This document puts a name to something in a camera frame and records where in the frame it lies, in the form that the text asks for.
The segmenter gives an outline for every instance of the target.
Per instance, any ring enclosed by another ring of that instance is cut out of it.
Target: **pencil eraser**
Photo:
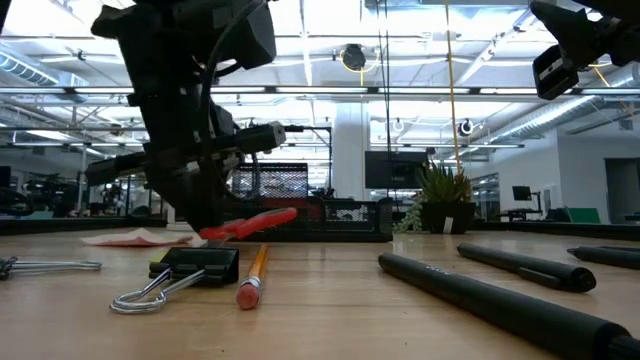
[[[238,294],[236,295],[236,302],[238,303],[238,306],[240,306],[240,309],[253,309],[258,305],[258,301],[260,301],[260,291],[257,287],[251,284],[244,284],[240,286]]]

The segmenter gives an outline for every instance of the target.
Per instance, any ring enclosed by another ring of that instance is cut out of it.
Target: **yellow cable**
[[[594,68],[594,70],[596,71],[596,74],[598,74],[598,76],[600,77],[600,79],[602,80],[602,82],[607,85],[607,87],[611,87],[611,84],[609,84],[609,82],[607,81],[607,79],[604,78],[604,75],[602,75],[602,73],[600,72],[600,69],[598,68]]]
[[[596,71],[596,74],[598,74],[598,76],[600,77],[600,80],[602,80],[602,82],[607,85],[607,87],[611,87],[611,84],[609,84],[609,82],[607,81],[607,79],[604,77],[604,75],[602,75],[602,72],[600,72],[600,69],[598,69],[597,67],[594,68],[593,70]],[[622,100],[619,100],[620,104],[622,105],[622,107],[625,109],[625,111],[627,111],[627,113],[629,113],[629,115],[631,115],[632,117],[635,118],[635,115],[633,114],[633,110],[629,109],[629,107],[627,106],[627,104],[625,104],[624,102],[622,102]]]
[[[589,67],[592,67],[592,68],[596,68],[596,69],[597,69],[597,68],[605,67],[605,66],[609,66],[609,65],[611,65],[611,63],[598,64],[598,65],[596,65],[596,64],[591,64],[591,65],[589,65]]]
[[[460,152],[458,151],[458,132],[456,128],[456,105],[455,105],[455,95],[453,91],[454,80],[453,80],[453,53],[451,51],[451,25],[449,23],[449,0],[445,0],[444,9],[447,16],[447,46],[449,47],[449,90],[450,90],[450,100],[451,100],[451,127],[453,129],[453,145],[454,152],[456,154],[456,165],[458,167],[458,174],[462,173],[462,165],[460,164]]]

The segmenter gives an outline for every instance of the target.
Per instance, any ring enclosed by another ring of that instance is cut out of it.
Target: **desk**
[[[521,209],[521,210],[507,210],[504,213],[501,213],[500,215],[498,215],[498,217],[508,217],[509,218],[509,222],[512,222],[514,219],[521,219],[524,221],[527,221],[527,214],[540,214],[542,215],[543,212],[540,210],[529,210],[529,209]]]
[[[604,317],[640,336],[640,272],[588,263],[598,286],[554,291],[457,255],[472,242],[566,263],[577,245],[624,241],[479,232],[397,236],[389,244],[273,244],[258,310],[241,312],[235,287],[192,288],[157,314],[113,314],[114,296],[147,283],[158,249],[83,246],[98,232],[0,237],[24,260],[91,259],[101,272],[16,275],[0,283],[0,359],[553,359],[548,353],[380,271],[384,251]],[[244,275],[258,249],[240,244]]]

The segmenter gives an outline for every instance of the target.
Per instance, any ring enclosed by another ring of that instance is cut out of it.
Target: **red pliers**
[[[200,230],[200,237],[204,240],[227,241],[229,239],[244,239],[247,236],[270,227],[287,223],[298,216],[295,208],[283,208],[258,214],[248,220],[238,219],[222,226]]]

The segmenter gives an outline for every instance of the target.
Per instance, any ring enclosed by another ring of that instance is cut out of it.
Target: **pencil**
[[[267,245],[260,246],[260,250],[253,259],[253,264],[249,269],[249,274],[240,283],[238,293],[236,294],[236,302],[242,310],[253,309],[260,302],[260,294],[262,293],[262,283],[267,271]]]

